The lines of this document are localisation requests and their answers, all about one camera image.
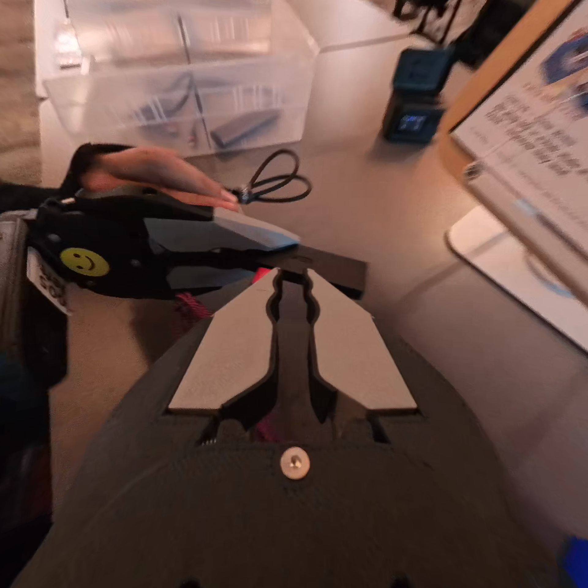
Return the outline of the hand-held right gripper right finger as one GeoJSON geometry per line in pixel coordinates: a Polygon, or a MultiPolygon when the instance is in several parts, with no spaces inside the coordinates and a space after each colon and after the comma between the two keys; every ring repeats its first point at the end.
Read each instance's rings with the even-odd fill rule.
{"type": "Polygon", "coordinates": [[[369,417],[416,414],[417,402],[372,315],[312,269],[304,297],[309,390],[319,422],[333,417],[343,398],[369,417]]]}

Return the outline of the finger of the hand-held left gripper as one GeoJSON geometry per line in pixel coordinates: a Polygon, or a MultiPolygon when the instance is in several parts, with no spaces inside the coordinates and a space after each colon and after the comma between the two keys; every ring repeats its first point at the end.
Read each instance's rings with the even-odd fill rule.
{"type": "Polygon", "coordinates": [[[253,277],[259,264],[237,268],[180,265],[166,275],[170,290],[215,290],[253,277]]]}
{"type": "Polygon", "coordinates": [[[220,208],[213,209],[209,221],[146,218],[144,224],[153,243],[175,253],[221,249],[277,252],[300,243],[290,231],[220,208]]]}

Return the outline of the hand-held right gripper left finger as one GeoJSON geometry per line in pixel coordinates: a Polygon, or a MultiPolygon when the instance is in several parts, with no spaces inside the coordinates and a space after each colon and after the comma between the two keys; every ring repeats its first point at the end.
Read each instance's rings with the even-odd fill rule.
{"type": "Polygon", "coordinates": [[[277,399],[282,271],[275,268],[220,308],[177,386],[168,411],[237,420],[253,428],[277,399]]]}

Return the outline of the black usb hub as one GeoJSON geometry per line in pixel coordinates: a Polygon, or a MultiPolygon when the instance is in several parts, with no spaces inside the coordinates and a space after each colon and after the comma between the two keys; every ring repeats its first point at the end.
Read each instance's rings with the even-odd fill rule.
{"type": "Polygon", "coordinates": [[[285,281],[302,285],[314,270],[347,297],[360,300],[366,289],[368,265],[364,261],[321,251],[308,246],[291,246],[254,256],[257,267],[281,269],[285,281]]]}

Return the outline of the blue plastic bin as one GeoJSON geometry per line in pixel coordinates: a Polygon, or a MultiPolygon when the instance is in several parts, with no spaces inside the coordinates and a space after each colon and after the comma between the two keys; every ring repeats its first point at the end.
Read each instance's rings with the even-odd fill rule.
{"type": "Polygon", "coordinates": [[[569,536],[557,558],[558,587],[587,587],[587,539],[569,536]]]}

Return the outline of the person's left hand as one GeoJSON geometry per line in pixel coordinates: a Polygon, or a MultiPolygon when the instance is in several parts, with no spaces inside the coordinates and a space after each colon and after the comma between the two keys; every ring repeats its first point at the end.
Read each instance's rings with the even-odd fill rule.
{"type": "Polygon", "coordinates": [[[190,205],[239,212],[236,196],[219,182],[177,152],[154,146],[85,143],[73,154],[60,191],[99,193],[125,185],[152,187],[190,205]]]}

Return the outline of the clear plastic bin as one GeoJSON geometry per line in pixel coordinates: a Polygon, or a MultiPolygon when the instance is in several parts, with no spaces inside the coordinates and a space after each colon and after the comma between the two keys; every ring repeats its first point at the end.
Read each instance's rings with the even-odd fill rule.
{"type": "Polygon", "coordinates": [[[319,47],[288,1],[61,1],[43,80],[81,143],[162,146],[187,157],[298,142],[319,47]],[[209,131],[279,109],[229,149],[209,131]]]}

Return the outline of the white stand base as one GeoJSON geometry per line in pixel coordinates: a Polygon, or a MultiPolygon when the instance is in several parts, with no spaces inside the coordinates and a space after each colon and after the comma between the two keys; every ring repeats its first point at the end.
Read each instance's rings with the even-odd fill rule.
{"type": "Polygon", "coordinates": [[[450,249],[526,306],[578,303],[568,287],[486,208],[476,206],[447,232],[450,249]]]}

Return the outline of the person's dark clothing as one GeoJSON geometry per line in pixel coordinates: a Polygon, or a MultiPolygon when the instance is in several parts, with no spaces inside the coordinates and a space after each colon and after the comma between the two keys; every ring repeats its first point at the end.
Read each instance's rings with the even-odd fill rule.
{"type": "Polygon", "coordinates": [[[34,319],[1,352],[1,587],[9,587],[52,525],[49,391],[66,375],[68,320],[34,319]]]}

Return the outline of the instruction sheet on board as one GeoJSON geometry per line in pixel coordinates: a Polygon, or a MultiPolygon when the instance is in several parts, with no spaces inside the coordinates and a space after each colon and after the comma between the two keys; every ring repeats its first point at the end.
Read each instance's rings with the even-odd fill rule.
{"type": "Polygon", "coordinates": [[[587,1],[552,10],[508,69],[505,49],[491,55],[502,75],[452,125],[446,146],[479,206],[579,302],[516,300],[586,352],[587,1]]]}

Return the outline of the black office chair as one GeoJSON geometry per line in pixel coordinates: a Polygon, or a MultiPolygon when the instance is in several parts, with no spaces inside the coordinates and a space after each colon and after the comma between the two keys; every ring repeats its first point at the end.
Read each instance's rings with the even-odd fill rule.
{"type": "Polygon", "coordinates": [[[462,4],[463,1],[395,1],[391,16],[400,22],[415,21],[412,33],[443,46],[462,4]]]}

